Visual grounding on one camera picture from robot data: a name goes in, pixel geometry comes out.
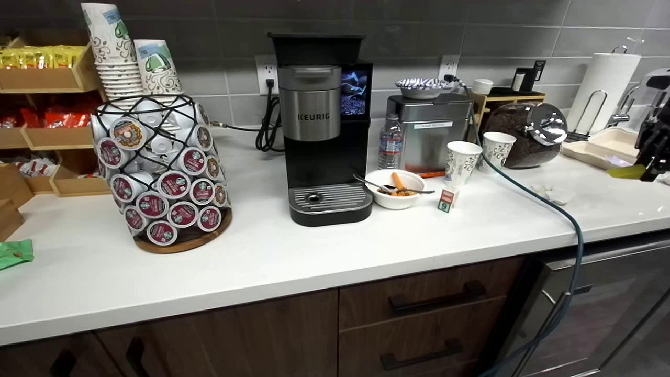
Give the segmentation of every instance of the drawer handle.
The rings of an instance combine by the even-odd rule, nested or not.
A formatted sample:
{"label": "drawer handle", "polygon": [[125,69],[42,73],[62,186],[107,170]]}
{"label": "drawer handle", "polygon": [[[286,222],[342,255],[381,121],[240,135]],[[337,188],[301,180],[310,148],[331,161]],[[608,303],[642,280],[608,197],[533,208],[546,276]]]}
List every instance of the drawer handle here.
{"label": "drawer handle", "polygon": [[74,357],[72,352],[69,349],[63,349],[49,368],[49,374],[52,377],[70,377],[76,363],[77,358]]}
{"label": "drawer handle", "polygon": [[126,360],[133,369],[137,377],[149,377],[147,370],[142,365],[142,355],[144,354],[144,342],[140,337],[134,337],[128,345],[126,351]]}
{"label": "drawer handle", "polygon": [[444,356],[460,354],[461,352],[463,352],[463,345],[458,341],[458,339],[447,339],[444,341],[444,349],[442,351],[437,351],[428,355],[417,356],[416,358],[400,361],[396,360],[395,354],[393,353],[380,355],[379,359],[381,360],[381,365],[384,370],[392,370],[402,368],[404,366],[426,362],[429,360],[443,358]]}
{"label": "drawer handle", "polygon": [[463,292],[461,293],[424,301],[415,301],[413,303],[410,303],[407,300],[407,297],[402,294],[396,294],[395,296],[389,297],[389,303],[396,314],[407,315],[416,311],[428,311],[471,303],[472,301],[483,299],[485,296],[486,289],[482,286],[482,283],[477,280],[472,280],[463,284]]}

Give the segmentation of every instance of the water bottle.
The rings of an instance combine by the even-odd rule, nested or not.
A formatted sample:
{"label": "water bottle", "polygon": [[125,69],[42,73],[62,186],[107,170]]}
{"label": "water bottle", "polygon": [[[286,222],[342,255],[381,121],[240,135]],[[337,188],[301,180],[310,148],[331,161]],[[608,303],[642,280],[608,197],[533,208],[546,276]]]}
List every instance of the water bottle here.
{"label": "water bottle", "polygon": [[400,168],[400,156],[403,152],[403,129],[397,114],[388,114],[386,123],[379,133],[378,169]]}

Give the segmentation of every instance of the keurig coffee maker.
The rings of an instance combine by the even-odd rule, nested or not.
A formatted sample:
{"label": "keurig coffee maker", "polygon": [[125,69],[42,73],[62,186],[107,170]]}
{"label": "keurig coffee maker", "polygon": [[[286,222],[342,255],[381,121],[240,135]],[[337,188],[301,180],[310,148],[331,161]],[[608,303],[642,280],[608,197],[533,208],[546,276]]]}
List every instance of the keurig coffee maker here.
{"label": "keurig coffee maker", "polygon": [[372,211],[365,175],[372,64],[358,62],[362,36],[268,34],[277,55],[291,218],[316,227]]}

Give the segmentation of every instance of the white countertop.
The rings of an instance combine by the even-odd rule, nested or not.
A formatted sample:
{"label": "white countertop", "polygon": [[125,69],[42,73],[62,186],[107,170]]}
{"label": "white countertop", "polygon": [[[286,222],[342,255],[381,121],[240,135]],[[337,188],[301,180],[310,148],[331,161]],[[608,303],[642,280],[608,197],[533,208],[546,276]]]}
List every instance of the white countertop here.
{"label": "white countertop", "polygon": [[[40,195],[10,240],[35,260],[0,271],[0,345],[575,244],[563,217],[499,176],[475,172],[451,213],[439,194],[360,222],[309,228],[289,217],[283,157],[229,158],[231,226],[181,254],[138,249],[110,196]],[[558,156],[510,171],[577,192],[586,241],[670,228],[670,186],[616,180]],[[440,190],[442,178],[427,180]]]}

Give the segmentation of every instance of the power cord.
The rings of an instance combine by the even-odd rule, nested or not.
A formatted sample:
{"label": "power cord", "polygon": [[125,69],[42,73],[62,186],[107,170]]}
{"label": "power cord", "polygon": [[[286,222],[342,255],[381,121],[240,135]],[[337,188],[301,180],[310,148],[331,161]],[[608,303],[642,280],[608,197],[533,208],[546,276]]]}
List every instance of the power cord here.
{"label": "power cord", "polygon": [[[465,83],[463,83],[458,77],[452,76],[452,75],[446,75],[444,77],[445,80],[447,81],[454,81],[458,85],[460,85],[466,92],[468,98],[472,99],[472,95],[470,94],[470,89],[468,88]],[[476,122],[474,121],[474,112],[472,110],[472,107],[470,107],[470,113],[468,114],[468,123],[470,130],[474,132],[477,144],[479,146],[482,145],[482,141],[479,137],[479,130],[477,130]],[[545,331],[538,333],[533,340],[530,342],[522,345],[519,347],[516,351],[512,352],[509,356],[507,356],[505,359],[497,362],[495,365],[493,365],[491,368],[486,370],[485,372],[481,373],[479,377],[487,377],[487,376],[492,376],[496,372],[498,372],[505,364],[508,364],[510,361],[514,360],[515,358],[519,357],[522,355],[524,352],[526,352],[528,349],[537,346],[540,342],[542,342],[546,337],[548,337],[556,328],[558,325],[561,323],[561,320],[565,317],[567,314],[567,310],[570,307],[570,302],[572,300],[572,297],[574,296],[574,291],[575,291],[575,285],[577,284],[577,276],[579,274],[580,267],[582,265],[582,257],[584,256],[584,235],[582,234],[582,228],[580,227],[579,223],[577,220],[572,217],[566,210],[562,209],[561,207],[558,207],[557,205],[553,204],[551,201],[548,201],[547,199],[544,199],[540,195],[534,193],[532,190],[528,189],[527,187],[523,186],[521,183],[515,181],[512,179],[510,176],[505,174],[504,172],[500,171],[496,166],[493,166],[491,164],[491,161],[488,160],[488,158],[482,154],[482,159],[493,169],[495,170],[498,174],[500,174],[503,178],[507,179],[509,182],[514,184],[515,186],[519,187],[521,190],[526,192],[527,194],[531,195],[532,197],[536,198],[537,200],[541,201],[542,203],[550,206],[552,209],[556,210],[558,213],[561,215],[565,216],[565,218],[572,224],[572,226],[575,228],[575,233],[577,235],[577,256],[575,257],[575,266],[572,271],[572,277],[570,278],[570,284],[568,287],[568,292],[570,293],[567,295],[566,300],[563,302],[563,307],[559,308],[560,312],[558,315],[554,318],[554,320],[551,321],[549,326],[545,329]]]}
{"label": "power cord", "polygon": [[258,135],[256,135],[256,149],[262,152],[271,150],[274,152],[284,152],[283,149],[274,147],[277,130],[281,127],[281,114],[277,114],[274,124],[270,122],[272,112],[279,104],[279,98],[272,97],[272,88],[275,86],[275,81],[272,78],[268,78],[265,80],[265,84],[267,85],[267,106],[265,108],[265,116],[261,121],[261,128],[258,130]]}

